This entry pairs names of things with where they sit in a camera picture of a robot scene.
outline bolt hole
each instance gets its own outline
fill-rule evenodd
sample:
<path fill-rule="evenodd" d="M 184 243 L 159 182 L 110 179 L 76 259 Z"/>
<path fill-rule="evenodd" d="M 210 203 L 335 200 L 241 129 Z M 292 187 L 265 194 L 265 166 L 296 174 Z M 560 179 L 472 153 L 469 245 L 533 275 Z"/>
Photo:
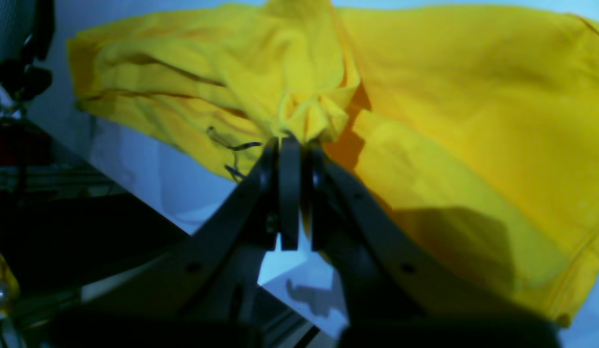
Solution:
<path fill-rule="evenodd" d="M 189 265 L 185 266 L 185 272 L 187 273 L 196 273 L 198 271 L 200 271 L 200 269 L 203 267 L 203 265 L 201 265 L 198 262 L 192 262 Z"/>
<path fill-rule="evenodd" d="M 400 268 L 408 275 L 413 275 L 416 272 L 416 267 L 412 264 L 403 263 Z"/>

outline wire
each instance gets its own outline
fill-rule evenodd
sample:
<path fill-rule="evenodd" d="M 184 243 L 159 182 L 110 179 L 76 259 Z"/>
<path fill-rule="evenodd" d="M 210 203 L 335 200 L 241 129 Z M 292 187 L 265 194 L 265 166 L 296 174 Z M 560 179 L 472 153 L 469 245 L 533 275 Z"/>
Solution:
<path fill-rule="evenodd" d="M 238 146 L 232 146 L 226 140 L 219 136 L 214 127 L 207 128 L 207 135 L 211 138 L 211 140 L 215 141 L 222 147 L 228 148 L 233 152 L 233 167 L 229 165 L 224 165 L 224 168 L 231 174 L 233 180 L 236 183 L 239 183 L 240 180 L 244 180 L 246 176 L 244 174 L 241 174 L 241 172 L 239 171 L 239 156 L 237 155 L 237 152 L 247 150 L 248 148 L 252 147 L 262 146 L 263 144 L 257 141 L 253 141 Z"/>

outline white surface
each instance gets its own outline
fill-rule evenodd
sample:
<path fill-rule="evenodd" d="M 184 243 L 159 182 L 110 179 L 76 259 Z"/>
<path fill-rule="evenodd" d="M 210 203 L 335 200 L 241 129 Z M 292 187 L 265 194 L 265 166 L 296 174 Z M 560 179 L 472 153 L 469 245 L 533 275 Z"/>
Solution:
<path fill-rule="evenodd" d="M 5 89 L 3 88 L 3 86 L 0 85 L 0 105 L 3 108 L 13 108 L 14 107 L 14 101 L 12 100 L 12 97 L 9 96 L 9 93 L 7 93 L 7 91 L 5 91 Z"/>
<path fill-rule="evenodd" d="M 132 15 L 154 11 L 213 7 L 223 0 L 56 0 L 57 32 L 48 60 L 54 83 L 38 97 L 30 117 L 68 148 L 148 203 L 187 232 L 197 229 L 228 196 L 234 184 L 213 176 L 189 157 L 142 134 L 103 119 L 83 115 L 73 107 L 74 96 L 67 63 L 65 40 L 77 31 Z M 262 3 L 263 1 L 243 1 Z M 335 0 L 339 6 L 416 7 L 459 1 Z M 493 0 L 571 12 L 599 20 L 599 0 Z M 346 322 L 344 304 L 333 269 L 301 251 L 268 255 L 261 284 L 306 318 L 337 335 Z M 567 348 L 599 347 L 599 282 L 577 317 L 573 328 L 562 334 Z"/>

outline black cable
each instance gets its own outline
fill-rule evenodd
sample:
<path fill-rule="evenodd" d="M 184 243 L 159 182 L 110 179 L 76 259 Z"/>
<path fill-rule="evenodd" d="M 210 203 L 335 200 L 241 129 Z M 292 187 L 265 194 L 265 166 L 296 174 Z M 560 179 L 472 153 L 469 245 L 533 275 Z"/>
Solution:
<path fill-rule="evenodd" d="M 310 342 L 317 337 L 319 332 L 321 332 L 321 330 L 313 325 L 312 328 L 310 328 L 310 330 L 308 330 L 308 332 L 304 335 L 304 337 L 301 337 L 297 344 L 293 346 L 293 348 L 306 348 Z"/>
<path fill-rule="evenodd" d="M 233 180 L 236 183 L 239 183 L 239 180 L 244 180 L 246 178 L 246 176 L 244 174 L 241 174 L 241 172 L 239 171 L 239 156 L 237 156 L 237 152 L 238 151 L 242 151 L 242 150 L 247 150 L 248 148 L 252 148 L 252 147 L 257 147 L 257 146 L 262 146 L 262 143 L 259 143 L 257 141 L 253 141 L 250 143 L 245 143 L 245 144 L 241 144 L 238 146 L 232 146 L 229 145 L 224 139 L 222 139 L 222 137 L 220 137 L 218 135 L 218 133 L 216 132 L 216 129 L 213 127 L 209 127 L 207 128 L 207 135 L 211 138 L 211 140 L 215 141 L 216 143 L 218 143 L 219 145 L 228 148 L 229 150 L 231 150 L 233 152 L 233 167 L 229 166 L 229 165 L 224 165 L 224 168 L 231 174 L 231 176 L 233 177 Z"/>

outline yellow fabric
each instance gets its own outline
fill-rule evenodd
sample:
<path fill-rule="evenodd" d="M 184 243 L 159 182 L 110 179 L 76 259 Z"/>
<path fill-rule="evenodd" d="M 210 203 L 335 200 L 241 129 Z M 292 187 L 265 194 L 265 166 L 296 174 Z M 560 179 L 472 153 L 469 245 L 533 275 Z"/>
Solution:
<path fill-rule="evenodd" d="M 216 174 L 234 154 L 212 128 L 329 142 L 425 250 L 549 319 L 569 324 L 599 273 L 599 24 L 270 0 L 129 18 L 69 53 L 83 110 Z M 235 154 L 247 173 L 260 148 Z"/>
<path fill-rule="evenodd" d="M 0 314 L 7 316 L 13 310 L 13 301 L 19 296 L 19 284 L 18 280 L 12 273 L 12 270 L 7 265 L 5 258 L 0 253 L 0 283 L 7 285 L 10 291 L 10 297 L 8 298 L 9 303 L 6 306 L 0 307 Z"/>

